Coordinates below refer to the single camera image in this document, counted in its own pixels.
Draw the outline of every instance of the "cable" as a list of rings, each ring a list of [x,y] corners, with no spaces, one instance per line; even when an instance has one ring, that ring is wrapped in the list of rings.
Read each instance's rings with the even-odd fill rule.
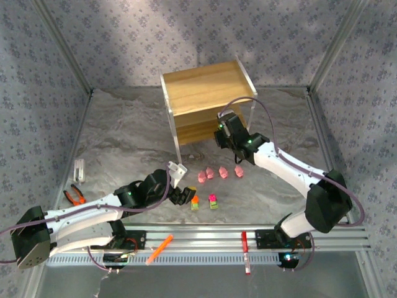
[[[291,253],[293,253],[297,249],[297,244],[300,244],[300,246],[303,248],[303,253],[301,254],[301,256],[304,256],[305,253],[306,253],[306,248],[305,248],[303,242],[300,241],[299,239],[296,239],[295,245],[294,245],[293,250],[291,251]]]
[[[237,160],[237,154],[234,155],[234,163],[239,165],[243,160]]]
[[[162,198],[160,199],[160,201],[158,201],[157,203],[153,204],[152,206],[149,206],[149,207],[146,207],[146,208],[131,209],[131,208],[124,208],[124,207],[119,207],[119,206],[111,206],[111,205],[100,205],[100,204],[91,205],[91,206],[83,207],[81,209],[72,211],[70,213],[59,215],[57,219],[52,217],[50,219],[40,219],[40,220],[34,220],[32,222],[25,222],[25,223],[19,223],[17,225],[13,225],[11,227],[5,228],[4,230],[0,231],[0,237],[3,236],[7,232],[14,231],[14,230],[17,230],[19,228],[26,228],[26,227],[31,227],[33,225],[40,225],[40,224],[46,224],[48,222],[54,222],[56,220],[65,219],[67,217],[74,216],[76,214],[79,214],[81,212],[84,212],[84,211],[87,211],[87,210],[91,210],[91,209],[106,208],[106,209],[110,209],[110,210],[117,210],[117,211],[123,211],[123,212],[132,212],[132,213],[141,213],[141,212],[153,210],[158,205],[160,205],[162,202],[164,202],[164,200],[167,198],[168,191],[169,191],[169,185],[171,183],[171,177],[169,175],[168,165],[166,165],[166,174],[167,174],[166,190],[165,190]],[[11,264],[11,263],[15,263],[16,261],[17,260],[0,261],[0,265],[2,265],[2,264]]]
[[[107,269],[106,267],[103,267],[101,264],[99,264],[99,263],[94,259],[94,257],[93,257],[92,254],[91,254],[91,251],[90,251],[90,249],[89,249],[89,246],[87,246],[87,252],[88,252],[89,258],[90,258],[91,261],[95,264],[95,266],[97,266],[99,269],[104,270],[104,271],[107,271],[107,272],[109,272],[109,271],[111,270],[111,269]]]
[[[9,261],[0,261],[0,265],[7,265],[7,264],[12,264],[12,263],[16,263],[17,260],[9,260]]]
[[[337,188],[339,188],[341,191],[343,191],[344,193],[346,193],[349,197],[351,197],[351,198],[353,199],[353,201],[355,202],[355,204],[357,205],[357,207],[360,209],[360,218],[359,218],[359,220],[356,221],[356,222],[354,222],[354,223],[347,223],[347,224],[338,223],[337,226],[340,226],[340,227],[356,227],[356,226],[361,225],[361,224],[363,223],[363,221],[364,221],[364,218],[365,218],[365,211],[364,211],[364,208],[362,207],[362,204],[360,203],[359,199],[354,195],[354,193],[353,193],[352,191],[348,190],[346,187],[344,187],[343,185],[340,185],[339,183],[335,182],[334,180],[329,179],[328,177],[325,177],[325,176],[320,175],[320,174],[317,174],[317,173],[313,173],[313,172],[311,172],[311,171],[309,171],[309,170],[307,170],[307,169],[305,169],[305,168],[302,168],[301,166],[296,165],[295,163],[293,163],[292,161],[290,161],[289,159],[287,159],[286,157],[284,157],[284,156],[279,152],[280,148],[279,148],[279,145],[278,145],[278,143],[277,143],[277,138],[276,138],[276,136],[275,136],[275,130],[274,130],[273,120],[272,120],[272,118],[271,118],[271,116],[270,116],[270,113],[269,113],[269,111],[267,110],[266,106],[265,106],[260,100],[256,99],[255,97],[251,97],[251,96],[241,96],[241,97],[238,97],[238,98],[236,98],[236,99],[233,99],[231,102],[229,102],[229,103],[223,108],[223,110],[220,112],[220,115],[222,115],[222,114],[225,112],[225,110],[226,110],[230,105],[232,105],[232,104],[234,104],[236,101],[240,101],[240,100],[242,100],[242,99],[252,99],[253,101],[258,102],[258,103],[264,108],[264,110],[266,111],[266,114],[267,114],[267,116],[268,116],[268,118],[269,118],[269,121],[270,121],[270,125],[271,125],[271,127],[272,127],[274,150],[275,150],[276,154],[278,154],[278,156],[280,157],[281,160],[283,160],[283,161],[286,162],[288,165],[292,166],[293,168],[295,168],[295,169],[297,169],[297,170],[299,170],[299,171],[301,171],[301,172],[303,172],[303,173],[305,173],[305,174],[311,175],[312,177],[315,177],[315,178],[321,179],[321,180],[325,180],[325,181],[327,181],[328,183],[331,183],[332,185],[336,186]]]
[[[314,238],[313,238],[313,235],[311,234],[311,233],[309,233],[309,236],[310,236],[310,241],[311,241],[311,253],[310,253],[310,255],[309,255],[309,258],[306,260],[306,262],[302,265],[302,266],[300,266],[300,267],[297,267],[296,269],[293,269],[292,271],[300,271],[300,270],[302,270],[302,269],[305,269],[307,266],[309,266],[310,265],[310,263],[312,262],[312,260],[313,260],[313,258],[314,258]]]
[[[138,251],[138,244],[134,238],[127,238],[127,241],[131,241],[134,243],[134,252],[136,253]]]

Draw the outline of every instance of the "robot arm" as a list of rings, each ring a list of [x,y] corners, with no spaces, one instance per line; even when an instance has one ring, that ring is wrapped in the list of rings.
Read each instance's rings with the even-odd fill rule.
[[[302,233],[318,230],[328,233],[352,208],[350,197],[334,185],[312,177],[281,159],[272,142],[259,133],[250,135],[239,117],[231,110],[218,115],[215,140],[220,148],[229,148],[237,158],[267,169],[291,184],[306,199],[305,210],[288,214],[275,226],[275,236],[280,243],[288,243]],[[346,186],[341,173],[325,173],[279,150],[286,159],[308,169],[310,173],[324,175]]]
[[[85,246],[126,249],[128,235],[120,219],[153,208],[163,197],[175,205],[186,204],[194,197],[194,190],[178,187],[187,169],[172,162],[168,168],[171,180],[167,193],[166,170],[157,169],[144,181],[122,186],[93,202],[47,212],[40,206],[29,209],[18,224],[47,222],[11,232],[18,268],[31,268],[56,253]]]

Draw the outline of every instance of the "wall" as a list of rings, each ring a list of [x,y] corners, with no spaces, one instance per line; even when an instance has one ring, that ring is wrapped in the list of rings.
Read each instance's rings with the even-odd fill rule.
[[[54,202],[87,96],[28,1],[0,3],[0,229]],[[0,238],[0,260],[14,259]],[[0,266],[0,297],[15,297],[22,275]]]
[[[381,275],[397,297],[397,3],[371,1],[322,83],[329,140],[365,223]]]
[[[351,1],[46,1],[96,88],[238,54],[256,86],[309,85]]]

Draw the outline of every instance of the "wooden shelf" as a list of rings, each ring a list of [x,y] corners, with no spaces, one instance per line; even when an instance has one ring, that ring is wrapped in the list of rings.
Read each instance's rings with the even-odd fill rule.
[[[239,118],[246,127],[246,122],[241,113],[238,114]],[[186,145],[190,143],[197,143],[204,140],[214,139],[214,132],[218,129],[218,121],[216,119],[190,124],[182,127],[177,127],[176,132],[178,136],[179,145]]]
[[[237,61],[166,73],[164,82],[174,117],[223,107],[240,96],[253,96]]]
[[[219,112],[222,111],[222,109],[223,109],[223,106],[216,107],[214,109],[203,110],[203,111],[198,111],[198,112],[194,112],[194,113],[176,116],[176,117],[174,117],[175,126],[178,128],[178,127],[185,127],[188,125],[198,124],[198,123],[202,123],[202,122],[206,122],[206,121],[210,121],[210,120],[217,120],[217,115]],[[238,115],[243,114],[241,112],[239,104],[232,104],[228,109],[234,110],[234,113],[236,113]]]

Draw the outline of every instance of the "marker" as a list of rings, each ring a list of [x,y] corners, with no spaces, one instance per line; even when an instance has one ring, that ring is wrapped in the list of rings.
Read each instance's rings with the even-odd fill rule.
[[[161,254],[161,252],[165,249],[165,247],[167,247],[167,245],[171,242],[173,238],[174,236],[172,235],[168,236],[167,239],[165,239],[164,242],[160,244],[157,250],[155,250],[154,253],[152,253],[152,255],[146,260],[145,264],[149,265],[151,262],[153,262],[153,260],[157,258],[159,254]]]
[[[247,242],[247,232],[243,231],[241,233],[241,241],[243,242],[243,253],[244,253],[244,264],[246,267],[246,274],[251,274],[251,267],[249,265],[249,258],[248,258],[248,242]]]

